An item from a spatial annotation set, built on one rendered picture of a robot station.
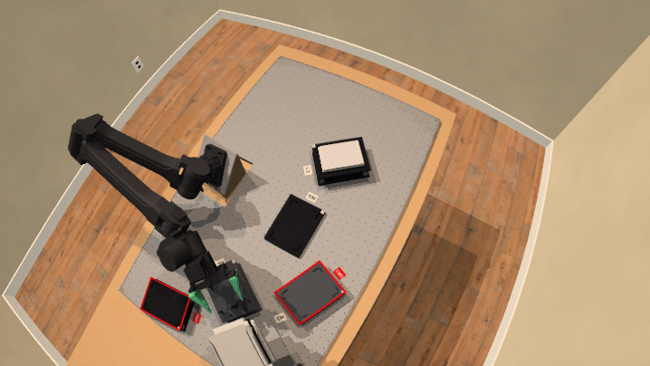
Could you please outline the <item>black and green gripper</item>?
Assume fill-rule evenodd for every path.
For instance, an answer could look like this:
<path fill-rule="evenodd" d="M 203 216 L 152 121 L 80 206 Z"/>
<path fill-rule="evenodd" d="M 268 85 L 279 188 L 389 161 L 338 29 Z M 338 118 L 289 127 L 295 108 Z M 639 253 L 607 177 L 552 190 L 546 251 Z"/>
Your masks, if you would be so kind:
<path fill-rule="evenodd" d="M 232 287 L 235 289 L 236 293 L 240 297 L 240 299 L 243 300 L 243 296 L 242 296 L 242 293 L 241 293 L 241 290 L 240 290 L 240 287 L 239 287 L 239 281 L 237 283 L 237 280 L 238 280 L 237 270 L 236 269 L 231 270 L 231 271 L 228 272 L 228 274 L 226 274 L 225 270 L 227 269 L 227 266 L 226 266 L 225 263 L 223 263 L 221 265 L 218 265 L 217 268 L 218 268 L 217 273 L 209 275 L 209 279 L 210 279 L 210 283 L 211 283 L 210 285 L 212 286 L 212 285 L 221 283 L 224 280 L 228 279 L 229 282 L 231 283 Z M 189 284 L 190 284 L 190 288 L 188 290 L 188 292 L 189 292 L 188 297 L 191 300 L 193 300 L 194 302 L 201 305 L 203 308 L 205 308 L 209 313 L 211 313 L 212 311 L 211 311 L 205 297 L 203 296 L 201 290 L 196 289 L 196 287 L 193 284 L 191 284 L 191 283 L 189 283 Z"/>

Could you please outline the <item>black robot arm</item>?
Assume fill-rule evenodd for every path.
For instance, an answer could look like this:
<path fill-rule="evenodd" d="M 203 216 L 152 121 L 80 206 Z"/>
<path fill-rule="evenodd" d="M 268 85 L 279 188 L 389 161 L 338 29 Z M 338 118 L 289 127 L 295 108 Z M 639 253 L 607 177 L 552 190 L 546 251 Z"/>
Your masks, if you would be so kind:
<path fill-rule="evenodd" d="M 159 174 L 186 199 L 204 192 L 204 183 L 222 185 L 227 152 L 207 144 L 200 157 L 183 154 L 180 159 L 174 158 L 115 130 L 102 118 L 97 113 L 72 124 L 68 145 L 71 156 L 81 165 L 88 163 L 96 169 L 166 238 L 160 242 L 157 256 L 169 272 L 186 265 L 189 282 L 197 289 L 207 288 L 211 284 L 209 275 L 217 273 L 218 268 L 209 251 L 198 257 L 206 248 L 197 231 L 188 230 L 191 220 L 185 211 L 151 190 L 106 149 Z M 191 257 L 195 259 L 189 261 Z"/>

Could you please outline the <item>grey slotted rack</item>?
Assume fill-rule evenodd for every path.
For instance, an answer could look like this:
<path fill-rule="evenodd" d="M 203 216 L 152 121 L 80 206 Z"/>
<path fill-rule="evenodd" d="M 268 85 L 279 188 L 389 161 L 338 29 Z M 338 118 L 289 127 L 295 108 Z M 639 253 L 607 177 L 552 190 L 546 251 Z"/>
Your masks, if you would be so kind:
<path fill-rule="evenodd" d="M 257 328 L 259 329 L 275 361 L 272 360 L 269 352 L 264 346 L 263 341 L 257 332 L 257 328 L 255 328 L 254 325 L 252 328 L 249 324 L 248 327 L 268 365 L 270 365 L 270 363 L 253 334 L 253 328 L 273 366 L 291 366 L 294 364 L 292 357 L 287 351 L 273 324 L 263 327 L 262 329 L 259 326 L 257 326 Z M 265 366 L 244 324 L 210 336 L 208 339 L 208 342 L 213 347 L 221 366 Z"/>

